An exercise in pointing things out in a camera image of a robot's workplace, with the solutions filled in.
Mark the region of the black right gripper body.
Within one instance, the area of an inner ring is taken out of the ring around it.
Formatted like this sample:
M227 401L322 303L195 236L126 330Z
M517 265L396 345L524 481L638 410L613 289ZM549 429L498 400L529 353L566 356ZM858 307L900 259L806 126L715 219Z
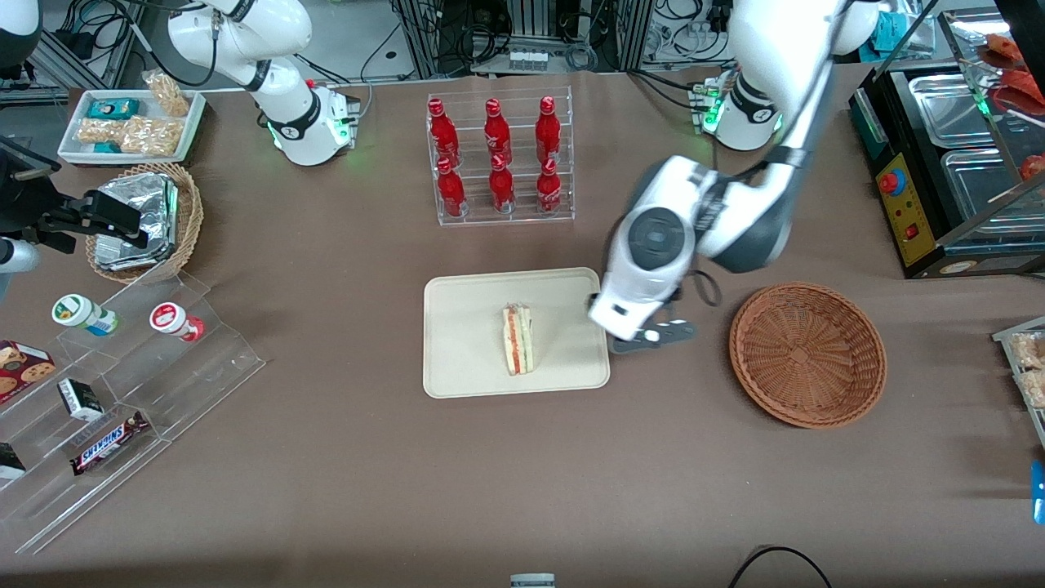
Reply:
M38 224L64 201L50 180L62 165L6 136L1 141L1 234L42 244Z

